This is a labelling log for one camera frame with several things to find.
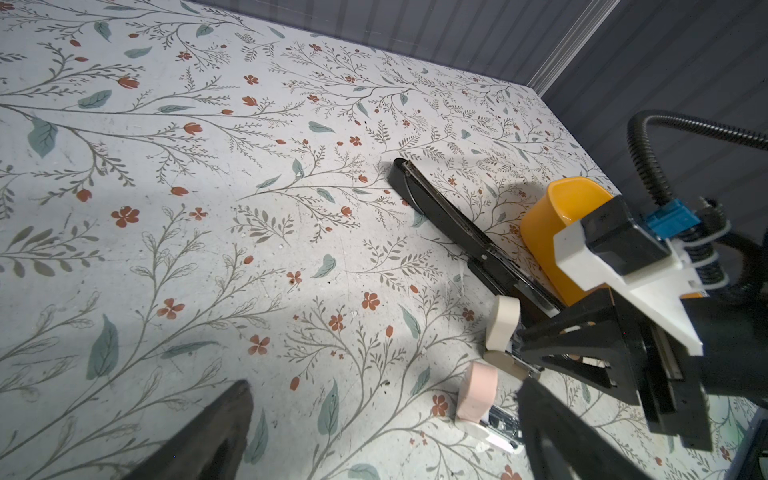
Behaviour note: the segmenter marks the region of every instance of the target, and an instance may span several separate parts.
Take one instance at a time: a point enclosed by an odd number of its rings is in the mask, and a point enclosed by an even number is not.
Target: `orange flower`
[[[362,301],[363,309],[370,308],[371,310],[376,311],[376,307],[381,303],[379,296],[375,293],[366,292],[365,297],[366,299]]]
[[[118,79],[118,84],[123,88],[137,88],[139,86],[139,82],[135,78],[131,77],[121,77]]]
[[[290,283],[291,285],[293,285],[294,283],[298,285],[299,283],[301,283],[301,280],[302,280],[299,278],[300,276],[301,276],[301,272],[296,272],[295,274],[288,272],[288,277],[290,278],[288,283]]]
[[[195,220],[202,220],[203,217],[207,217],[208,213],[203,212],[202,207],[198,207],[194,209],[194,212],[190,212],[190,217],[194,217]]]
[[[259,355],[266,355],[266,346],[270,344],[270,338],[268,336],[265,336],[264,340],[259,341],[259,336],[254,335],[250,337],[250,341],[255,345],[252,345],[248,349],[248,355],[253,355],[256,352],[258,352]]]
[[[340,313],[339,316],[332,315],[331,321],[328,322],[328,326],[331,327],[331,330],[334,332],[339,330],[340,332],[344,330],[344,325],[342,325],[342,320],[344,320],[344,316]]]
[[[519,473],[514,473],[512,468],[507,465],[504,467],[504,473],[502,473],[502,480],[523,480]]]
[[[81,202],[87,202],[89,198],[93,197],[90,190],[80,190],[75,194],[75,196],[80,200]]]
[[[445,401],[444,395],[433,395],[432,396],[432,403],[435,405],[432,406],[432,414],[434,416],[445,416],[445,412],[448,411],[448,402]]]
[[[186,131],[190,135],[194,135],[196,132],[200,133],[201,131],[203,131],[203,128],[200,125],[191,121],[190,123],[184,125],[184,131]]]
[[[112,218],[117,218],[114,224],[120,228],[125,228],[129,223],[139,221],[139,210],[130,207],[122,207],[119,212],[112,212]]]
[[[165,303],[165,306],[167,308],[161,308],[157,311],[157,316],[166,316],[169,320],[175,320],[176,319],[176,312],[180,312],[181,310],[184,310],[184,304],[179,303],[178,305],[174,305],[174,299],[169,298],[166,299],[163,303]]]

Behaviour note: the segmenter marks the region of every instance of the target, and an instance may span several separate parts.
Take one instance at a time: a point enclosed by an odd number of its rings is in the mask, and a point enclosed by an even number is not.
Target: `white corner trim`
[[[619,2],[621,0],[592,0],[587,5],[568,33],[528,82],[528,86],[533,88],[539,97],[552,86]]]

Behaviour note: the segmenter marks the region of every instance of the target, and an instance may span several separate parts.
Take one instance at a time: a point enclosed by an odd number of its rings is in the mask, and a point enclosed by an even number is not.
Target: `gray wall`
[[[623,0],[545,102],[642,211],[653,210],[627,153],[626,124],[662,108],[768,129],[766,0]],[[673,189],[690,206],[723,202],[736,230],[768,226],[768,154],[666,129],[650,133]],[[736,256],[726,267],[738,271]]]
[[[588,0],[198,0],[526,84]]]

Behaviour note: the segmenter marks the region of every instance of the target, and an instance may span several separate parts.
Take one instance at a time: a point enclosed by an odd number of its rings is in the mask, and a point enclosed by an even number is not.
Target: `tabletop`
[[[178,0],[0,23],[9,478],[120,478],[235,379],[238,478],[532,478],[452,426],[493,297],[386,182],[413,160],[546,283],[519,234],[546,185],[617,192],[532,90]],[[654,478],[722,478],[755,410],[711,396],[698,452],[541,382]]]

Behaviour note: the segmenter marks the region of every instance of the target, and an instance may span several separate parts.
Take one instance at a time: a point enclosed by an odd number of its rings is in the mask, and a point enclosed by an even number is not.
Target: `corrugated panel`
[[[202,0],[527,84],[590,0]]]
[[[627,152],[627,120],[661,108],[766,131],[765,18],[764,0],[622,2],[544,100],[622,193],[651,211]],[[678,196],[692,206],[717,198],[736,230],[762,239],[765,152],[668,129],[651,139]]]

